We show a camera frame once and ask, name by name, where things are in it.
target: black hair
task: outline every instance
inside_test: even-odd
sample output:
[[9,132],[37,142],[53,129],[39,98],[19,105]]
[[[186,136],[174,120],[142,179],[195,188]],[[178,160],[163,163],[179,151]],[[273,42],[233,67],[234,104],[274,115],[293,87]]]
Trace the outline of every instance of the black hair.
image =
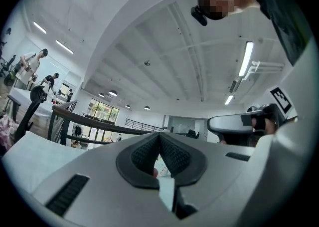
[[219,20],[225,18],[227,13],[216,11],[215,6],[210,6],[209,0],[198,0],[200,12],[209,19]]
[[47,56],[47,55],[48,55],[48,50],[47,50],[47,49],[43,49],[42,51],[43,51],[43,55],[44,55],[44,56]]

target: dome light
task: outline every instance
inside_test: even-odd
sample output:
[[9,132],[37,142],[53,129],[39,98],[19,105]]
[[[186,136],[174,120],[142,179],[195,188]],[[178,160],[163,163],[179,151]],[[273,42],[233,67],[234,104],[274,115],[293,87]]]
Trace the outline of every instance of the dome light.
[[109,94],[111,94],[112,96],[115,96],[115,97],[118,96],[118,93],[115,90],[110,90]]

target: railing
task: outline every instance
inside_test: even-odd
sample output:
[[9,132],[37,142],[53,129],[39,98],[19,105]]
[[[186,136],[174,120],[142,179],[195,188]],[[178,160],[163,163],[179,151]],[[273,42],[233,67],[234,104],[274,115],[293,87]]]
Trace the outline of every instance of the railing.
[[80,125],[97,128],[100,130],[112,131],[112,132],[123,133],[123,134],[142,135],[142,134],[147,134],[153,131],[153,130],[147,131],[147,130],[129,129],[129,128],[124,128],[124,127],[104,123],[97,120],[92,120],[90,118],[72,113],[75,105],[76,105],[76,101],[71,101],[64,104],[54,105],[52,107],[53,113],[52,113],[50,125],[49,125],[48,140],[51,140],[55,143],[58,143],[58,141],[60,140],[61,145],[66,145],[67,138],[72,140],[77,140],[79,142],[93,143],[93,144],[105,145],[105,144],[111,143],[111,142],[100,142],[95,140],[89,140],[85,138],[68,135],[67,132],[69,129],[70,121]]
[[126,119],[125,125],[131,127],[132,129],[145,130],[150,132],[161,132],[163,130],[162,128],[144,124],[138,121],[133,121],[130,119]]

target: black camera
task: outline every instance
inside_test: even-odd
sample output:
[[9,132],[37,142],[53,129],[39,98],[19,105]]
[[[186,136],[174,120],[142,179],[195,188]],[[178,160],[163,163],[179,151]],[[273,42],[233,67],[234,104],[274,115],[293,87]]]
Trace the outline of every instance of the black camera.
[[192,9],[190,9],[190,13],[199,23],[201,23],[203,26],[207,26],[207,19],[201,13],[198,6],[192,7]]

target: white ceiling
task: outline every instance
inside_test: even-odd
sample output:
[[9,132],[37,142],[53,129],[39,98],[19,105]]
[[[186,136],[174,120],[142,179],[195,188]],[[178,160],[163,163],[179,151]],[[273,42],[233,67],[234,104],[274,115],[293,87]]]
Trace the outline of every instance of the white ceiling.
[[[101,35],[127,1],[25,0],[24,4],[27,20],[48,31],[45,40],[50,45],[56,39],[65,42],[74,51],[66,56],[84,75],[97,44],[103,44]],[[203,27],[190,14],[196,2],[176,0],[127,28],[116,43],[103,49],[107,54],[84,89],[92,94],[115,89],[119,105],[132,108],[141,102],[176,102],[177,98],[222,106],[239,73],[246,41],[254,41],[251,60],[286,61],[271,22],[258,9],[209,21]],[[144,65],[147,60],[150,66]],[[267,87],[260,82],[254,85],[259,78],[275,83],[279,76],[251,75],[231,104],[242,106],[247,96],[262,94]]]

